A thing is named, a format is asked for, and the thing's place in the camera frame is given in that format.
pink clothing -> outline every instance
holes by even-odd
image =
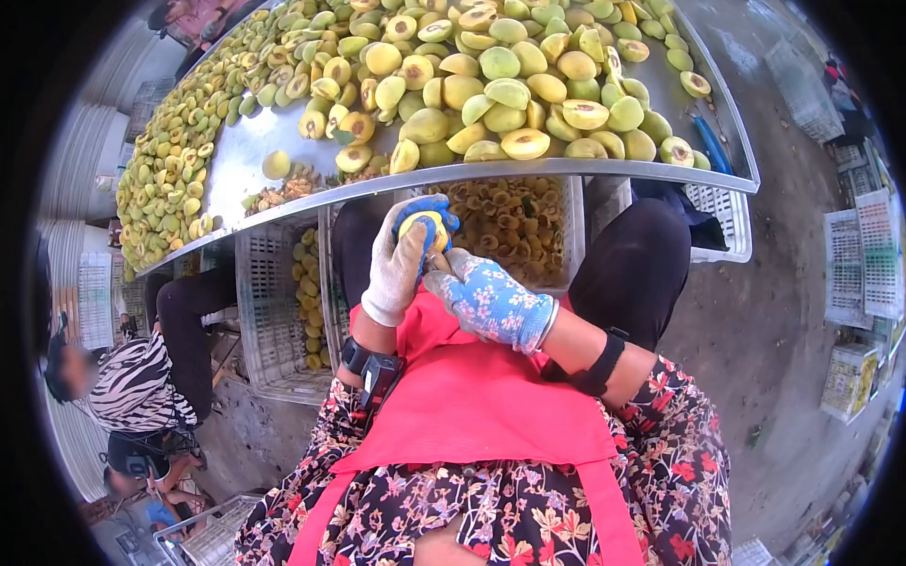
[[[353,322],[360,307],[352,311]],[[613,439],[597,401],[544,383],[548,358],[482,342],[462,331],[443,303],[419,288],[397,329],[406,373],[361,445],[330,469],[295,540],[289,566],[314,564],[334,509],[356,473],[393,464],[539,460],[574,465],[592,510],[604,563],[642,564],[638,538],[609,460]]]

floral glove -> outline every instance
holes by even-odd
[[[425,288],[437,295],[459,326],[481,338],[511,344],[533,353],[545,327],[553,324],[554,297],[534,294],[510,277],[497,262],[453,248],[444,256],[452,275],[425,274]]]
[[[421,280],[425,253],[437,232],[433,222],[418,218],[397,243],[402,221],[418,212],[434,211],[452,232],[459,228],[459,219],[447,211],[448,204],[446,195],[415,197],[397,204],[384,217],[371,247],[371,284],[361,296],[362,309],[378,324],[397,327],[402,323]]]

hand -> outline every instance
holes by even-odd
[[[447,211],[448,204],[446,195],[415,197],[397,204],[384,217],[371,247],[371,284],[361,296],[361,308],[378,324],[394,328],[402,324],[437,232],[433,222],[419,218],[397,243],[402,221],[418,212],[435,211],[452,232],[459,228],[459,219]]]
[[[554,297],[534,294],[510,277],[497,262],[453,248],[444,256],[452,275],[432,271],[425,288],[459,318],[459,326],[479,337],[534,352],[554,316]]]

zebra print shirt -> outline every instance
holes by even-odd
[[[130,340],[101,361],[98,383],[85,402],[107,430],[145,432],[195,425],[198,418],[168,380],[170,367],[163,335]]]

floral shirt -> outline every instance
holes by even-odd
[[[335,379],[299,466],[236,534],[240,564],[282,565],[328,469],[364,438],[360,394]],[[635,398],[602,425],[619,455],[613,473],[647,564],[730,564],[729,457],[718,416],[661,358]],[[490,564],[603,564],[578,474],[536,461],[391,465],[359,472],[324,536],[319,562],[411,564],[415,541],[463,521],[458,542]]]

